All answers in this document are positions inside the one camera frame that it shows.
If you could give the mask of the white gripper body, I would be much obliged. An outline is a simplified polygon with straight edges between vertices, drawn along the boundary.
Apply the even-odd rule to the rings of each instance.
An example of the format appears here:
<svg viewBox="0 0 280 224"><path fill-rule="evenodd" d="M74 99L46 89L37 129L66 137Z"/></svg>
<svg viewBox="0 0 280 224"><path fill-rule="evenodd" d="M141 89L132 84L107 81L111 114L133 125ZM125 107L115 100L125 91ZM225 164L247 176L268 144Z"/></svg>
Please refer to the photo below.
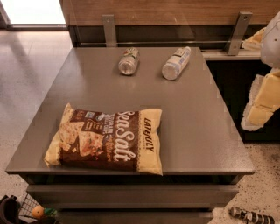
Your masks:
<svg viewBox="0 0 280 224"><path fill-rule="evenodd" d="M280 11L270 20L262 35L261 61L271 68L280 67Z"/></svg>

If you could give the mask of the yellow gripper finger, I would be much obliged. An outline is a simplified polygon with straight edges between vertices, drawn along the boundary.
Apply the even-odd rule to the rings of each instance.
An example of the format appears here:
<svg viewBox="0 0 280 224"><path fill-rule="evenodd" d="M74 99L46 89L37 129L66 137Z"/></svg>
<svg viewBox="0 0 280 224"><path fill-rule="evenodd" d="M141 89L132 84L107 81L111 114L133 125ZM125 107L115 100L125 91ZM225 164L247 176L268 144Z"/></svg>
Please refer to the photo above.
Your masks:
<svg viewBox="0 0 280 224"><path fill-rule="evenodd" d="M259 51L261 49L265 28L257 31L253 36L245 39L241 43L241 48L249 51Z"/></svg>
<svg viewBox="0 0 280 224"><path fill-rule="evenodd" d="M257 74L251 84L241 127L256 131L280 108L280 70L273 68L265 76Z"/></svg>

